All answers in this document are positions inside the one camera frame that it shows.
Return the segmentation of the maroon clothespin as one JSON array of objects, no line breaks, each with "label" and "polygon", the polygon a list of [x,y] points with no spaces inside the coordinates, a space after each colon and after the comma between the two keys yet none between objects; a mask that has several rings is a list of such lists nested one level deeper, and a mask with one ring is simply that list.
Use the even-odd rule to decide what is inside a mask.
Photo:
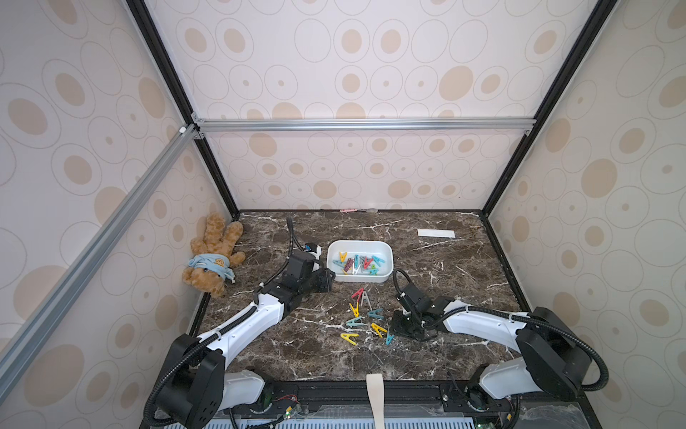
[{"label": "maroon clothespin", "polygon": [[344,272],[348,273],[351,272],[355,268],[355,259],[353,257],[350,257],[346,260],[344,264]]}]

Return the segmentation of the grey clothespin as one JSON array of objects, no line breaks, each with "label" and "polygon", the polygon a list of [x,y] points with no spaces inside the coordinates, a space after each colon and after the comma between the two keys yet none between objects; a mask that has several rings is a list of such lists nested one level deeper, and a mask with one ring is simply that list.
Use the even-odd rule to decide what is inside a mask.
[{"label": "grey clothespin", "polygon": [[367,291],[364,291],[362,294],[361,302],[363,304],[366,304],[367,307],[369,307],[370,310],[373,309],[373,306],[371,304],[371,300],[369,299]]}]

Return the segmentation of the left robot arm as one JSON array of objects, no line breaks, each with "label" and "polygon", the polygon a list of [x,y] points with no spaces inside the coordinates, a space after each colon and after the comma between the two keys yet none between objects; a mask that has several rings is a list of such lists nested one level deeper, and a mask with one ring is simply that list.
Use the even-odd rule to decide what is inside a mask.
[{"label": "left robot arm", "polygon": [[278,325],[304,298],[332,290],[335,275],[321,260],[322,253],[317,244],[300,243],[290,229],[286,260],[258,286],[248,306],[211,331],[198,337],[182,334],[173,342],[145,402],[143,424],[203,428],[219,411],[257,402],[266,385],[264,377],[226,370],[242,350]]}]

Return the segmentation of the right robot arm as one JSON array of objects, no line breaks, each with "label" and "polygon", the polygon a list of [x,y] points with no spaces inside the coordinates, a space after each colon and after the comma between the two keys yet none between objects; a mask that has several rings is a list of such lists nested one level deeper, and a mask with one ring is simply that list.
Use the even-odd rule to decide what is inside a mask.
[{"label": "right robot arm", "polygon": [[517,353],[515,359],[479,366],[459,393],[472,409],[486,411],[496,401],[526,393],[546,393],[570,401],[582,391],[600,391],[609,370],[600,354],[550,309],[506,312],[469,305],[449,297],[430,299],[408,274],[391,278],[401,308],[391,318],[391,333],[415,341],[440,334],[464,334],[498,343]]}]

